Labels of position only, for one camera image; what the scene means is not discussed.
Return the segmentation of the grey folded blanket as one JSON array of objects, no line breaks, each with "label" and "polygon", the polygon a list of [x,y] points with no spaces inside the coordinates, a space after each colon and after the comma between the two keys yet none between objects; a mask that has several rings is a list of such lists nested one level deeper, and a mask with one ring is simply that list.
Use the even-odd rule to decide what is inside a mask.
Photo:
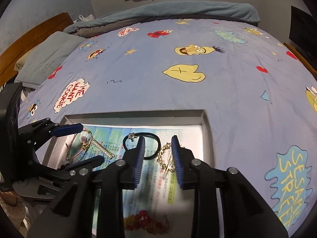
[{"label": "grey folded blanket", "polygon": [[114,23],[109,23],[102,26],[96,26],[96,27],[85,27],[78,29],[74,35],[80,36],[83,38],[92,38],[93,36],[102,35],[104,33],[108,33],[123,27],[127,27],[139,22],[142,22],[143,20],[147,19],[147,17],[135,17],[131,19],[125,19]]}]

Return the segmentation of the blue folded blanket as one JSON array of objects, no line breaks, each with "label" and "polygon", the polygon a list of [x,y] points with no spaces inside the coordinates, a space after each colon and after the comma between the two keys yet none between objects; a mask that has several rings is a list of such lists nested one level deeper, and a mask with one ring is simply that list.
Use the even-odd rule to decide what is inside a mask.
[{"label": "blue folded blanket", "polygon": [[261,21],[257,10],[249,3],[180,0],[150,3],[101,16],[88,22],[77,22],[66,27],[63,31],[68,34],[73,34],[83,28],[100,27],[133,18],[146,19],[165,16],[203,16],[205,18],[225,18],[253,24],[255,26],[257,26]]}]

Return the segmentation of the pearl hair clip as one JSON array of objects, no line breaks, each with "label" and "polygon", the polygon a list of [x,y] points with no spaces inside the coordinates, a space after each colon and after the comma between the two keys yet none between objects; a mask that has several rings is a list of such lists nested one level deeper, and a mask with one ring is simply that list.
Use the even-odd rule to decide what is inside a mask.
[{"label": "pearl hair clip", "polygon": [[86,131],[90,136],[90,144],[94,145],[99,151],[103,152],[106,157],[108,157],[109,159],[113,159],[115,157],[115,155],[110,152],[109,150],[107,150],[105,147],[103,147],[92,135],[92,132],[87,129],[86,127],[83,127],[83,130]]}]

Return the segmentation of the wooden headboard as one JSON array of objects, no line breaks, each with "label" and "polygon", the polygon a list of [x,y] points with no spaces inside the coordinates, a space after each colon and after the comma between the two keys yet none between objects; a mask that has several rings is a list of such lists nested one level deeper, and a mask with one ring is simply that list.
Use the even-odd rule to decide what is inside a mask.
[{"label": "wooden headboard", "polygon": [[73,21],[70,15],[63,12],[40,23],[17,39],[1,54],[1,86],[18,74],[14,70],[14,65],[19,58],[45,41],[56,31],[63,31],[72,24]]}]

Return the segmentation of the colourful printed paper sheet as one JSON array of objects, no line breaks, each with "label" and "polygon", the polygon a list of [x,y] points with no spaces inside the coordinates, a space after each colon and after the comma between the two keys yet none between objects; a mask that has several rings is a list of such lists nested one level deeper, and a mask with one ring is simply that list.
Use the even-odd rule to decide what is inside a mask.
[{"label": "colourful printed paper sheet", "polygon": [[135,190],[123,191],[123,216],[126,237],[190,237],[193,216],[193,191],[183,191],[173,171],[170,147],[176,135],[182,147],[194,155],[202,150],[199,126],[160,126],[137,128],[85,125],[93,137],[115,157],[109,159],[90,144],[91,136],[82,131],[66,139],[66,162],[78,163],[102,155],[103,169],[121,159],[125,149],[134,148],[140,135],[145,137],[145,160]]}]

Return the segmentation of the blue cartoon bed sheet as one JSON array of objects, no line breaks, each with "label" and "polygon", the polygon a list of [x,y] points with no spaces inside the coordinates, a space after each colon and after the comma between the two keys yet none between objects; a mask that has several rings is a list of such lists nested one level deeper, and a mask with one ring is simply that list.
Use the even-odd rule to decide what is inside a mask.
[{"label": "blue cartoon bed sheet", "polygon": [[85,40],[23,101],[19,124],[191,109],[207,113],[215,167],[238,168],[293,234],[316,201],[316,80],[251,25],[166,19]]}]

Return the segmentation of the grey cardboard tray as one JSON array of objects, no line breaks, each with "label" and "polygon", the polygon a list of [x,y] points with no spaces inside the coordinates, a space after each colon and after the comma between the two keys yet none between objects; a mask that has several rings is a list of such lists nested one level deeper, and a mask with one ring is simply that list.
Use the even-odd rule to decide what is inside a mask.
[{"label": "grey cardboard tray", "polygon": [[132,111],[115,113],[87,113],[64,116],[61,124],[102,125],[158,128],[160,126],[199,126],[202,150],[193,156],[214,166],[214,146],[211,127],[204,110]]}]

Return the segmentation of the grey pillow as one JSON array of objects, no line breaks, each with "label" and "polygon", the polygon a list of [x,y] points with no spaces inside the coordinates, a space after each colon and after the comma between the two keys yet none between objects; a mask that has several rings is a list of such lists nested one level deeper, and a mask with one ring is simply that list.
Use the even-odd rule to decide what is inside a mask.
[{"label": "grey pillow", "polygon": [[16,76],[25,88],[36,89],[86,38],[57,31],[37,45]]}]

